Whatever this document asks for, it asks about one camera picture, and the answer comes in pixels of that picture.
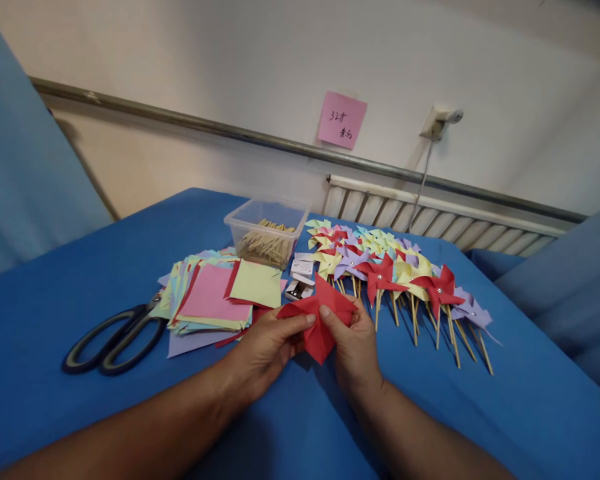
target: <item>scissors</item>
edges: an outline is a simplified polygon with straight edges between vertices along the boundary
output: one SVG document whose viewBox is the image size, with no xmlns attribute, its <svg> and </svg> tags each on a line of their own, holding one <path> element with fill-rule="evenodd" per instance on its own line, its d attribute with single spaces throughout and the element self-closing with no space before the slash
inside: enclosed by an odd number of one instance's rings
<svg viewBox="0 0 600 480">
<path fill-rule="evenodd" d="M 168 320 L 151 315 L 151 310 L 160 302 L 162 290 L 160 290 L 148 304 L 138 305 L 132 309 L 124 310 L 107 320 L 104 320 L 96 328 L 88 332 L 82 339 L 78 340 L 62 362 L 62 371 L 69 374 L 85 373 L 98 367 L 102 375 L 109 377 L 120 375 L 136 366 L 158 343 L 160 337 L 165 331 Z M 95 354 L 90 360 L 79 362 L 78 357 L 87 344 L 93 340 L 100 332 L 110 327 L 114 323 L 124 320 L 120 327 L 105 346 Z M 140 332 L 152 321 L 158 323 L 157 330 L 151 341 L 132 359 L 125 362 L 114 364 L 118 355 L 140 334 Z"/>
</svg>

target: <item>table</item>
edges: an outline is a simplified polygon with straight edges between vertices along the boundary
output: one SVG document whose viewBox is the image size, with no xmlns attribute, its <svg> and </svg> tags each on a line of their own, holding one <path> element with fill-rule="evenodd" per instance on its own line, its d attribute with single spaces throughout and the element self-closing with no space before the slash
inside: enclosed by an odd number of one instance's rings
<svg viewBox="0 0 600 480">
<path fill-rule="evenodd" d="M 149 298 L 173 262 L 230 245 L 223 217 L 244 200 L 186 190 L 0 276 L 0 468 L 145 400 L 228 352 L 231 347 L 208 347 L 166 360 L 165 335 L 120 377 L 60 371 L 80 336 Z M 307 250 L 308 238 L 304 232 L 298 251 Z M 494 377 L 463 347 L 458 370 L 442 340 L 436 351 L 423 331 L 414 347 L 385 307 L 378 332 L 384 374 L 518 478 L 600 478 L 600 388 L 455 246 L 438 239 L 417 242 L 432 262 L 448 264 L 458 284 L 491 312 L 491 332 L 505 346 L 488 344 Z M 337 387 L 332 355 L 324 367 L 306 357 L 290 362 L 193 472 L 333 479 L 374 478 L 384 469 Z"/>
</svg>

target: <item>plastic container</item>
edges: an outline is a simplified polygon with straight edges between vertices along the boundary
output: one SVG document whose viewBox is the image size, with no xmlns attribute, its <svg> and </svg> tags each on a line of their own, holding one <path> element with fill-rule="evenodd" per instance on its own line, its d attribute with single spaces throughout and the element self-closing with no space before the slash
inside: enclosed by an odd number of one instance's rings
<svg viewBox="0 0 600 480">
<path fill-rule="evenodd" d="M 240 258 L 285 270 L 308 214 L 301 201 L 252 199 L 228 214 L 225 224 Z"/>
</svg>

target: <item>person's right hand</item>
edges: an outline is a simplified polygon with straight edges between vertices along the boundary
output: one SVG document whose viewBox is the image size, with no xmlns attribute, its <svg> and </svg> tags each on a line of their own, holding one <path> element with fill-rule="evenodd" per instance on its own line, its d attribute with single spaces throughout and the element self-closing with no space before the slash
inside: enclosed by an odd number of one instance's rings
<svg viewBox="0 0 600 480">
<path fill-rule="evenodd" d="M 345 295 L 358 310 L 347 327 L 326 305 L 320 306 L 320 316 L 331 331 L 337 347 L 336 373 L 338 384 L 352 399 L 380 394 L 383 386 L 375 345 L 375 328 L 367 310 L 356 297 Z"/>
</svg>

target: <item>gray rail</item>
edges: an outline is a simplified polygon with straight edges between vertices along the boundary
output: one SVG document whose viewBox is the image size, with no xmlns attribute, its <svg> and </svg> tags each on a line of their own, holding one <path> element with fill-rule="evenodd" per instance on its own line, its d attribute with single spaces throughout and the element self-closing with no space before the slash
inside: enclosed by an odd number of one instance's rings
<svg viewBox="0 0 600 480">
<path fill-rule="evenodd" d="M 340 153 L 316 147 L 314 145 L 308 145 L 306 143 L 274 137 L 273 135 L 268 135 L 266 133 L 260 133 L 253 130 L 235 127 L 233 125 L 227 125 L 226 123 L 194 117 L 193 115 L 187 115 L 185 113 L 154 107 L 144 103 L 112 97 L 111 95 L 105 95 L 103 93 L 72 87 L 70 85 L 64 85 L 62 83 L 57 83 L 50 80 L 44 80 L 35 77 L 30 77 L 30 80 L 38 93 L 45 95 L 52 95 L 54 97 L 60 97 L 80 103 L 87 103 L 96 107 L 124 112 L 130 115 L 136 115 L 138 117 L 159 122 L 170 123 L 172 125 L 178 125 L 180 127 L 192 130 L 204 131 L 214 135 L 219 135 L 221 137 L 253 143 L 255 145 L 261 145 L 262 147 L 335 163 L 336 165 L 344 165 L 345 167 L 350 167 L 369 173 L 375 173 L 385 177 L 391 177 L 413 183 L 420 183 L 422 181 L 422 174 L 413 170 L 394 167 L 392 165 L 386 165 L 373 160 L 347 155 L 346 153 Z M 502 193 L 492 192 L 490 190 L 485 190 L 478 187 L 472 187 L 470 185 L 464 185 L 462 183 L 440 177 L 432 177 L 430 175 L 427 176 L 425 185 L 430 188 L 456 193 L 465 197 L 496 203 L 505 207 L 536 213 L 538 215 L 572 223 L 581 223 L 587 218 L 585 215 L 580 215 L 579 213 L 550 207 L 541 203 L 512 197 L 510 195 L 504 195 Z"/>
</svg>

